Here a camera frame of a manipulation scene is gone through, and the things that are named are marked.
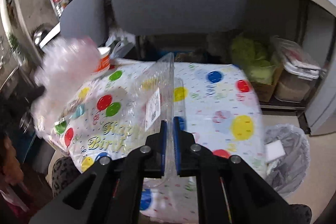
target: silver bolt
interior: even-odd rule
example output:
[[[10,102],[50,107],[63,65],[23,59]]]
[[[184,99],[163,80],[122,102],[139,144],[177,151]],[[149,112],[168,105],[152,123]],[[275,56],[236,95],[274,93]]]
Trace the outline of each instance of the silver bolt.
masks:
[[[151,148],[148,145],[144,145],[142,147],[140,147],[140,151],[141,153],[149,153],[151,151]]]
[[[198,151],[201,150],[201,146],[197,143],[194,143],[194,144],[191,145],[190,149],[194,152],[198,152]]]
[[[111,161],[111,159],[109,157],[102,157],[102,158],[99,159],[99,163],[101,165],[107,165],[107,164],[110,163],[110,161]]]
[[[231,156],[231,161],[234,163],[234,164],[238,164],[241,162],[241,157],[237,156],[237,155],[233,155]]]

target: beige floor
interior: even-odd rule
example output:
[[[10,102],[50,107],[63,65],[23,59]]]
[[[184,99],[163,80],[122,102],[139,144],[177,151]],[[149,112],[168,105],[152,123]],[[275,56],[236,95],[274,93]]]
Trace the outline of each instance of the beige floor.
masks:
[[[278,123],[290,123],[299,127],[296,116],[263,115],[265,126]],[[289,204],[306,204],[312,212],[312,222],[318,218],[327,206],[336,190],[336,133],[330,135],[308,137],[310,143],[310,167],[307,176],[300,187],[286,201]],[[47,181],[51,181],[51,170],[55,161],[62,157],[56,152],[49,165]],[[140,224],[157,223],[143,215],[139,219]]]

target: gray plastic bag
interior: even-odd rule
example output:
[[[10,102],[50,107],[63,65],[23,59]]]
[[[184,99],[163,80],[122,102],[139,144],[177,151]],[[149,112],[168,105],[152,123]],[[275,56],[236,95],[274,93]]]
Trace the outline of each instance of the gray plastic bag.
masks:
[[[280,140],[286,155],[276,160],[266,182],[283,198],[302,183],[310,163],[309,142],[301,128],[292,124],[266,127],[265,144]]]

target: red balloon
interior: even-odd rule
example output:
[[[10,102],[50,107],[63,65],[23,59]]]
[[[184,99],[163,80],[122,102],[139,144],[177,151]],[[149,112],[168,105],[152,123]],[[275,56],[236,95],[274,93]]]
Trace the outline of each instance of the red balloon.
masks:
[[[97,108],[102,111],[107,109],[107,107],[112,103],[112,96],[111,95],[104,95],[98,100]]]
[[[71,144],[73,136],[74,136],[74,130],[72,127],[70,127],[64,135],[64,142],[67,147]]]
[[[246,81],[246,80],[239,80],[239,81],[237,81],[236,82],[236,87],[241,92],[249,92],[250,91],[249,82]]]
[[[216,156],[223,157],[226,159],[230,157],[230,153],[223,149],[214,150],[212,153]]]

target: tablecloth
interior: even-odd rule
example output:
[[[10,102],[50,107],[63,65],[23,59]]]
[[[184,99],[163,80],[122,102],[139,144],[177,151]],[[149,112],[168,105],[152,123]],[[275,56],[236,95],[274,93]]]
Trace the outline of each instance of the tablecloth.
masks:
[[[102,156],[120,158],[135,148],[113,136],[124,132],[119,127],[115,133],[113,121],[120,120],[132,103],[128,96],[132,81],[152,64],[119,59],[112,70],[85,83],[76,94],[69,107],[74,114],[55,128],[52,140],[81,172]],[[174,116],[180,117],[182,129],[215,155],[240,155],[264,177],[262,114],[244,73],[234,65],[175,63],[174,67]],[[197,222],[196,179],[172,176],[158,187],[144,188],[140,209],[165,222]]]

